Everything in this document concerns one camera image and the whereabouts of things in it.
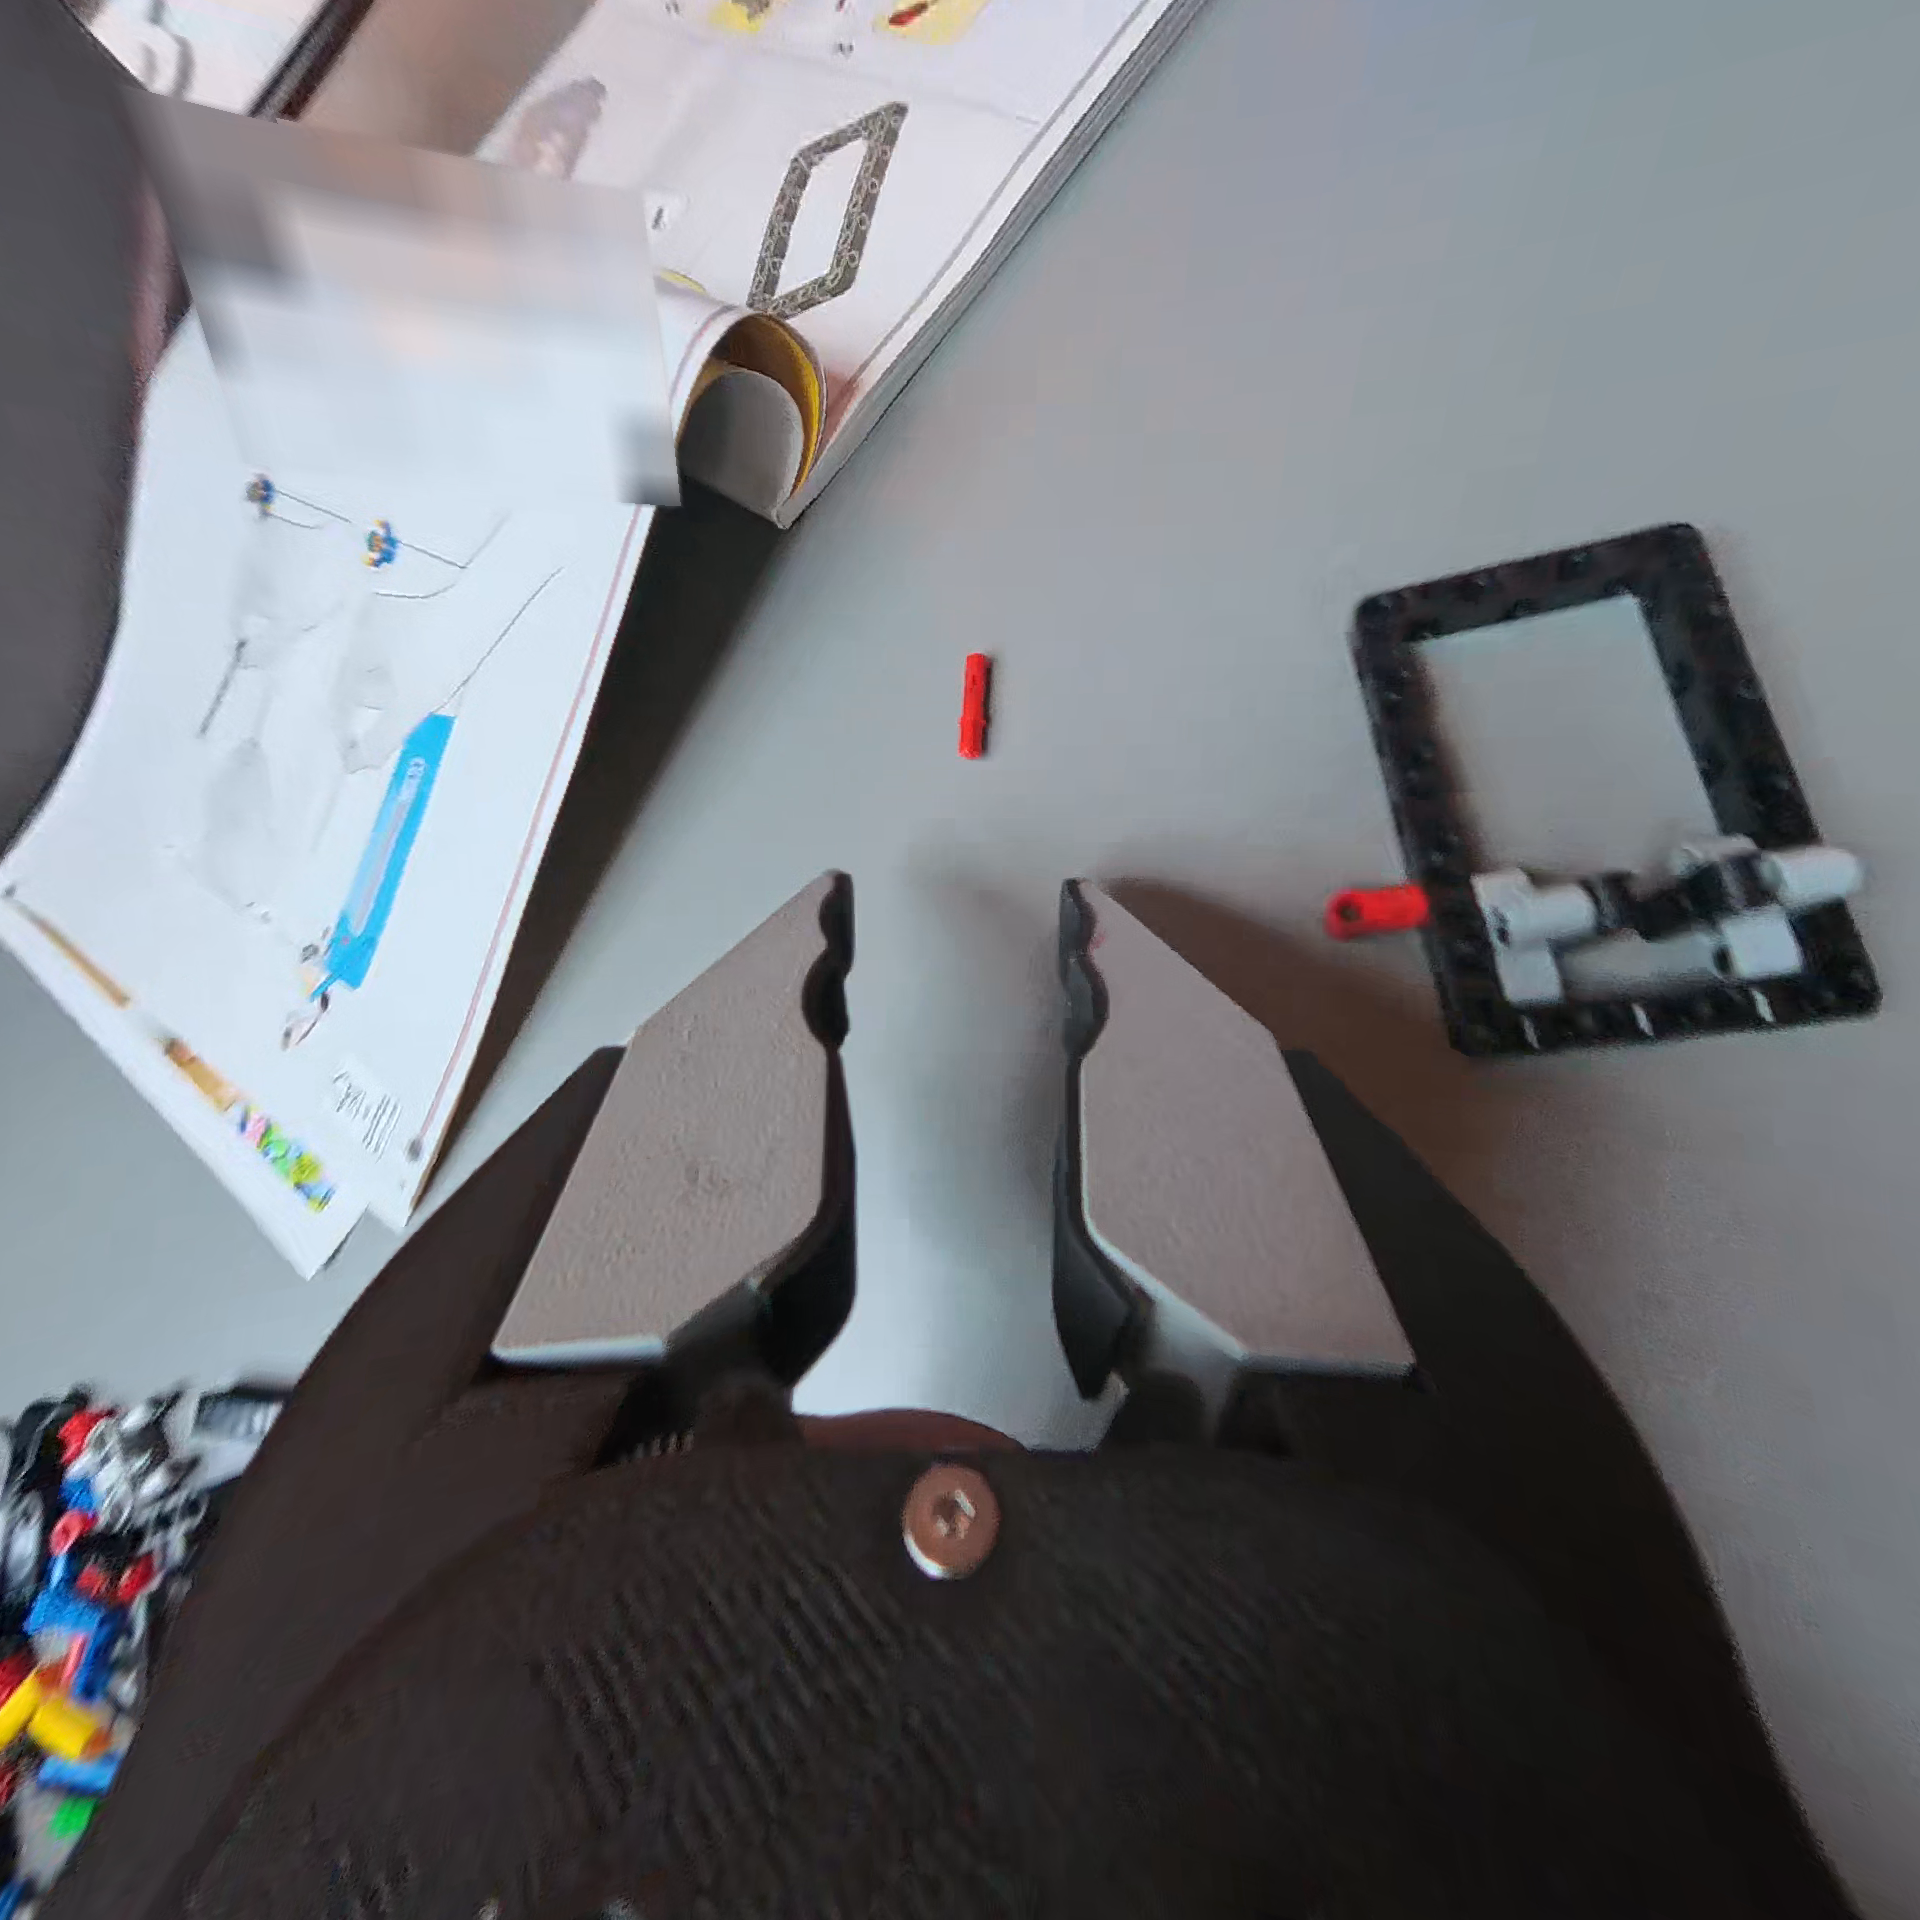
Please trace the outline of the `pile of loose lego pieces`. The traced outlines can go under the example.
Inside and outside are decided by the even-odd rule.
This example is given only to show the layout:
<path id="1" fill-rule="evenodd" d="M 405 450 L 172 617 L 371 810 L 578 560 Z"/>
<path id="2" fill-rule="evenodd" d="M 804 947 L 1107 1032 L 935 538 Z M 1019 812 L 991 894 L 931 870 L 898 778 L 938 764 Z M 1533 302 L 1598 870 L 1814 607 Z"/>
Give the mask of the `pile of loose lego pieces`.
<path id="1" fill-rule="evenodd" d="M 146 1716 L 234 1484 L 292 1385 L 29 1402 L 3 1446 L 3 1915 L 34 1915 Z"/>

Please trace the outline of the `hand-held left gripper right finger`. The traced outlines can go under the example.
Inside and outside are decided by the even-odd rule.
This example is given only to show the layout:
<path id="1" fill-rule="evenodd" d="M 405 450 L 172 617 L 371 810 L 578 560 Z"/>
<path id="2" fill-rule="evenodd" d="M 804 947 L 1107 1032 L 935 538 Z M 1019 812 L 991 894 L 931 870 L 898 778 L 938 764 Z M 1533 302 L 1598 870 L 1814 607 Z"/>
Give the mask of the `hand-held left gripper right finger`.
<path id="1" fill-rule="evenodd" d="M 1247 1376 L 1402 1383 L 1415 1354 L 1270 1032 L 1064 881 L 1051 1311 L 1077 1395 Z"/>

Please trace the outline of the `lego instruction booklet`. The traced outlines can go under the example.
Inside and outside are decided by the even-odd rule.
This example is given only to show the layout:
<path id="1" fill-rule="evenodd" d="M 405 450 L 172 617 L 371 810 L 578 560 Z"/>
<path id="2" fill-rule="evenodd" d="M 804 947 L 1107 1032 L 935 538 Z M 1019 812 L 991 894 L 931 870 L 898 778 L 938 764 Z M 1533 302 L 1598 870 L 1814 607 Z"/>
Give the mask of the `lego instruction booklet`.
<path id="1" fill-rule="evenodd" d="M 643 550 L 790 527 L 1196 4 L 76 4 L 187 310 L 4 948 L 304 1278 L 403 1227 Z"/>

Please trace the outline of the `black lego frame assembly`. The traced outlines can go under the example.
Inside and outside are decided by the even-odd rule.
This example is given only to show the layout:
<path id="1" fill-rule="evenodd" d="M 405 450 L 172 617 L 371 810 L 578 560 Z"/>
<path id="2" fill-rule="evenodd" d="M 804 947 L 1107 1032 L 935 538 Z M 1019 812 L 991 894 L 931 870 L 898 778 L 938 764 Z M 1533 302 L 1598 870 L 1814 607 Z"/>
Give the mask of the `black lego frame assembly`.
<path id="1" fill-rule="evenodd" d="M 1712 830 L 1640 870 L 1492 870 L 1426 680 L 1436 643 L 1631 608 Z M 1866 1020 L 1882 980 L 1858 856 L 1808 806 L 1704 538 L 1685 522 L 1362 598 L 1351 663 L 1452 1047 L 1480 1060 Z"/>

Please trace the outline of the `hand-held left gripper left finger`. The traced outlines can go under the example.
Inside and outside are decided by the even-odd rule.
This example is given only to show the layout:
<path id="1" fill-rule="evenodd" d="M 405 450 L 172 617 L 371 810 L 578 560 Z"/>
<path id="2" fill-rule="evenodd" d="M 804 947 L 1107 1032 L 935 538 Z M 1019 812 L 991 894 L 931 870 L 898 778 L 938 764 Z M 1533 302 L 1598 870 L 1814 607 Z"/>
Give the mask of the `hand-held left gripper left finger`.
<path id="1" fill-rule="evenodd" d="M 796 1385 L 826 1355 L 856 1268 L 852 959 L 852 881 L 827 871 L 634 1032 L 496 1360 L 711 1360 Z"/>

